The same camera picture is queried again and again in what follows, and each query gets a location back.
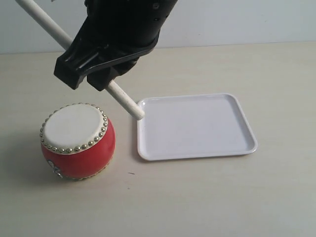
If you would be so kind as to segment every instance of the white wall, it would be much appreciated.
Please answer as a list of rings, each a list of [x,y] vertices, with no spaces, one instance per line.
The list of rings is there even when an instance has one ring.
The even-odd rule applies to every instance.
[[[72,37],[84,0],[37,0]],[[157,47],[316,40],[315,0],[179,0]],[[0,53],[63,49],[14,0],[1,0]]]

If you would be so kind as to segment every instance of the toy drum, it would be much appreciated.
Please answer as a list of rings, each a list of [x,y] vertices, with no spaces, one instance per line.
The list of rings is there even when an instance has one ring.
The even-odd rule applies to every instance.
[[[102,171],[115,150],[115,131],[95,105],[72,104],[54,111],[40,129],[41,150],[60,178],[82,180]]]

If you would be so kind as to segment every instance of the red drum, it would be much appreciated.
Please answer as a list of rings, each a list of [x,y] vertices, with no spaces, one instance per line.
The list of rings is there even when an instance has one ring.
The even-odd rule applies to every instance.
[[[55,111],[40,129],[41,150],[60,178],[82,180],[102,171],[115,150],[115,131],[94,105],[72,104]]]

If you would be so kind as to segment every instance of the white tray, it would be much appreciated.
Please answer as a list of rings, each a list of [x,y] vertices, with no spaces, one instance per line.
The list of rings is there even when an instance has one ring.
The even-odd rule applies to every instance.
[[[138,105],[138,153],[146,160],[246,155],[257,141],[230,94],[153,97]]]

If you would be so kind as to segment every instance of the white stick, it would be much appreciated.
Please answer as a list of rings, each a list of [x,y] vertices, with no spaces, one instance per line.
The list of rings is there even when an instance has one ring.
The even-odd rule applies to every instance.
[[[15,0],[32,18],[49,33],[65,50],[73,40],[50,16],[37,5],[34,0]],[[145,112],[133,101],[114,81],[106,90],[126,109],[135,119],[141,120]]]

